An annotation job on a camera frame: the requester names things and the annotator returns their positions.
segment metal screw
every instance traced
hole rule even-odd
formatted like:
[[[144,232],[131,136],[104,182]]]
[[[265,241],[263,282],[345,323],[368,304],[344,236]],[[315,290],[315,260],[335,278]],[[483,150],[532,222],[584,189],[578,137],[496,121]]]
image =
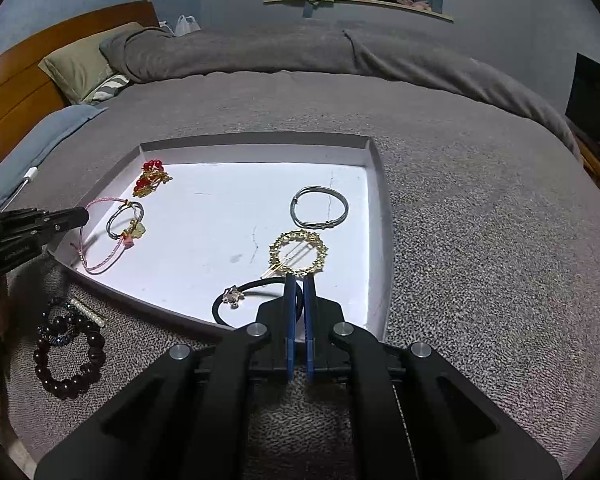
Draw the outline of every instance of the metal screw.
[[[416,357],[429,357],[431,355],[431,347],[422,341],[418,341],[411,345],[411,352]]]
[[[353,334],[353,325],[346,321],[341,321],[333,325],[333,331],[338,335],[351,335]]]
[[[173,345],[169,348],[169,355],[171,359],[176,359],[176,361],[181,361],[184,358],[187,358],[191,353],[191,348],[187,345]]]
[[[263,325],[262,323],[251,323],[247,327],[247,334],[253,337],[260,337],[264,335],[267,331],[267,325]]]

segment beige pillow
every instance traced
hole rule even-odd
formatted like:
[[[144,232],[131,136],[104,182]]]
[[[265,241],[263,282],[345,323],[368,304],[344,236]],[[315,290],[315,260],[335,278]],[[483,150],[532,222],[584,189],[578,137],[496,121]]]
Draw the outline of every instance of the beige pillow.
[[[38,66],[72,104],[87,102],[91,92],[114,74],[107,59],[100,53],[100,43],[122,32],[141,28],[139,23],[131,22],[82,38],[53,51]]]

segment gray bedspread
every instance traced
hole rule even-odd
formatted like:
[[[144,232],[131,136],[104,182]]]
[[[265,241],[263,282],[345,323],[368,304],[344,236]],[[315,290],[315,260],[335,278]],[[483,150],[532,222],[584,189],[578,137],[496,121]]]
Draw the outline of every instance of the gray bedspread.
[[[600,192],[536,122],[356,75],[212,73],[134,85],[49,155],[13,207],[75,205],[139,142],[263,130],[374,138],[394,228],[387,341],[435,346],[568,474],[600,435]],[[206,342],[72,282],[49,256],[18,269],[10,287],[19,311],[8,414],[35,459],[171,344]],[[31,354],[44,301],[65,292],[110,325],[102,380],[62,402],[40,387]],[[54,351],[51,362],[55,375],[71,374],[84,346]],[[353,478],[342,391],[309,388],[300,372],[281,395],[259,390],[247,452],[246,478]]]
[[[110,65],[136,83],[212,72],[321,72],[376,76],[445,90],[542,124],[580,160],[565,123],[540,96],[475,59],[377,25],[307,19],[233,32],[180,37],[146,28],[100,45]]]

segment wooden headboard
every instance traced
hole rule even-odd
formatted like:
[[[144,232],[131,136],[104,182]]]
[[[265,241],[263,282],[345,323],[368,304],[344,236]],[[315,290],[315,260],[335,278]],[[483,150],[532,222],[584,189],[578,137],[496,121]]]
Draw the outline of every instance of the wooden headboard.
[[[47,54],[92,34],[138,22],[158,25],[147,0],[87,12],[46,28],[0,54],[0,161],[45,116],[69,103],[38,63]]]

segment gold bracelet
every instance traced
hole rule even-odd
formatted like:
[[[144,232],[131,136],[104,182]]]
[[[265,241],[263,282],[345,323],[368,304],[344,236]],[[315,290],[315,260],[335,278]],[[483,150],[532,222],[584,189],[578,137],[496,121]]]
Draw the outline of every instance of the gold bracelet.
[[[313,247],[318,255],[316,256],[315,261],[309,267],[301,267],[300,269],[292,269],[290,266],[286,265],[286,261],[292,258],[286,257],[283,259],[283,262],[280,262],[280,249],[287,245],[290,242],[306,242],[307,245]],[[305,231],[304,229],[299,229],[298,231],[289,231],[288,233],[282,233],[278,239],[273,242],[273,244],[269,247],[269,270],[274,273],[278,272],[280,274],[294,274],[298,278],[302,278],[308,274],[314,274],[319,270],[322,270],[324,267],[324,259],[327,256],[328,248],[327,246],[320,240],[320,236],[318,233],[312,233],[311,231]]]

